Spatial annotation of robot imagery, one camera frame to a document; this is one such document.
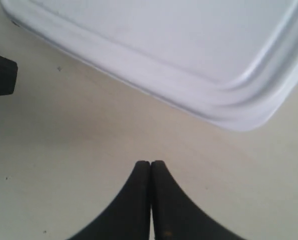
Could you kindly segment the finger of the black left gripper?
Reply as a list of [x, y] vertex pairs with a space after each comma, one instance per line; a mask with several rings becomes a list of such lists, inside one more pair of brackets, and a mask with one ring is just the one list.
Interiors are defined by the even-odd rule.
[[0, 96], [14, 93], [18, 73], [15, 61], [0, 56]]

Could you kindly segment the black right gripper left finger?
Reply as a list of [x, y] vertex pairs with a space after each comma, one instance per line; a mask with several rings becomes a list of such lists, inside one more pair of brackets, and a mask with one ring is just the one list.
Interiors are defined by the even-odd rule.
[[150, 235], [150, 163], [137, 161], [114, 200], [72, 240], [147, 240]]

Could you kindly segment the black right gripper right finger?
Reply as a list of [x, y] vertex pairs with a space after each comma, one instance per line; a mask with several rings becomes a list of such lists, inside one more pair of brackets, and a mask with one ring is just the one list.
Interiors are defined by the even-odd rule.
[[203, 212], [181, 189], [161, 160], [151, 164], [151, 189], [155, 239], [241, 239]]

